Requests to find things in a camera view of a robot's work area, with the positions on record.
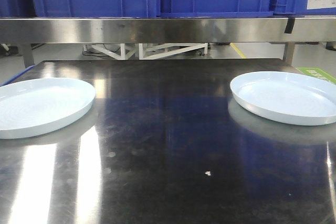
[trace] white metal frame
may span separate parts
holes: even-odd
[[[185,48],[170,50],[170,47],[182,46]],[[140,60],[155,60],[162,59],[172,55],[181,54],[196,49],[204,48],[204,54],[208,54],[208,43],[167,43],[162,45],[153,46],[152,44],[139,44],[139,59]],[[147,53],[154,50],[164,49],[164,52],[149,55]]]
[[[3,46],[3,48],[5,48],[7,52],[9,51],[9,47],[6,44],[0,44],[0,45]]]
[[[91,45],[91,47],[117,60],[128,60],[138,51],[138,48],[135,45],[133,47],[126,44],[119,44],[119,45],[120,45],[120,55],[116,54],[115,52],[111,52],[110,50],[107,50],[105,47],[101,47],[98,45]]]

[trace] metal rail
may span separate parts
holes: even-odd
[[[336,16],[231,19],[0,19],[0,42],[22,45],[32,43],[301,42],[335,40]],[[286,54],[286,59],[290,59],[288,52]]]

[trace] white plate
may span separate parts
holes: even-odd
[[[85,115],[96,91],[81,80],[45,78],[0,88],[0,138],[37,136],[63,128]]]
[[[281,123],[324,125],[336,122],[336,85],[286,72],[252,72],[230,84],[235,100],[248,111]]]

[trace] table surface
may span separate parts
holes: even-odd
[[[0,142],[0,223],[335,223],[336,127],[242,109],[231,79],[278,59],[44,61],[17,81],[97,91],[61,130]]]

